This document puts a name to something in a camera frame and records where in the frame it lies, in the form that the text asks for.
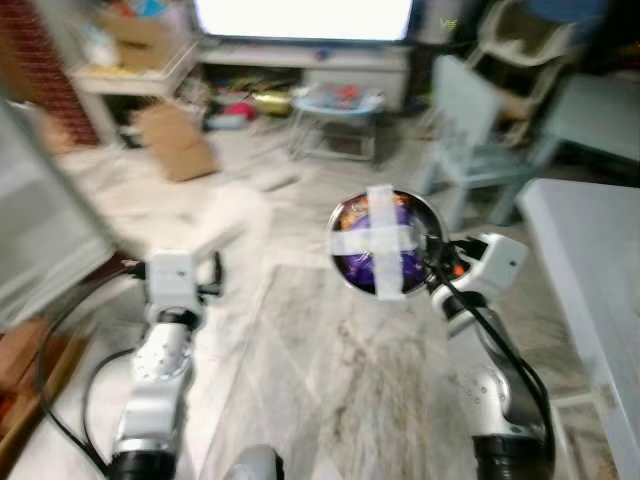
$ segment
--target white table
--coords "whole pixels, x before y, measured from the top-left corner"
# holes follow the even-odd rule
[[[639,480],[640,189],[535,180],[520,204],[619,476]]]
[[[640,90],[620,80],[576,75],[555,98],[531,161],[547,166],[562,142],[640,164]]]

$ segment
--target cardboard box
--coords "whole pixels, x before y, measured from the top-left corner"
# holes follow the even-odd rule
[[[62,391],[73,375],[87,346],[87,339],[74,335],[64,339],[64,349],[50,365],[46,389],[50,399]],[[42,418],[38,395],[33,391],[16,392],[15,402],[0,421],[0,479],[6,478],[29,440],[31,432]]]
[[[136,123],[168,180],[181,182],[220,170],[202,132],[175,105],[148,107],[137,115]]]
[[[103,12],[98,24],[116,41],[121,66],[132,71],[162,70],[189,43],[178,7],[157,17],[125,17]]]
[[[32,364],[47,331],[44,319],[24,322],[0,340],[0,389],[12,390]]]

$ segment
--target television screen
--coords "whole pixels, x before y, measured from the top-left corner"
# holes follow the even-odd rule
[[[407,35],[412,0],[194,0],[209,35],[394,42]]]

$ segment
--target purple object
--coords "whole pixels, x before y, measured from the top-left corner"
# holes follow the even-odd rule
[[[411,226],[411,213],[405,205],[396,205],[396,219],[398,225]],[[366,214],[358,219],[349,229],[358,230],[369,228],[369,215]],[[424,281],[424,270],[415,250],[402,252],[402,273],[405,284],[418,284]],[[371,253],[361,253],[358,255],[347,255],[344,257],[346,271],[344,272],[347,280],[359,287],[371,287],[375,284],[373,275],[373,265],[375,256]]]

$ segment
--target white tape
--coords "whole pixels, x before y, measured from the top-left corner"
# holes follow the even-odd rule
[[[382,300],[402,300],[404,280],[393,187],[369,187],[367,199],[376,296]]]
[[[379,229],[383,235],[397,235],[401,252],[415,250],[417,243],[412,238],[413,230],[408,225],[396,225]],[[331,232],[330,249],[332,255],[357,255],[373,250],[372,232],[370,228],[360,228],[349,232]]]

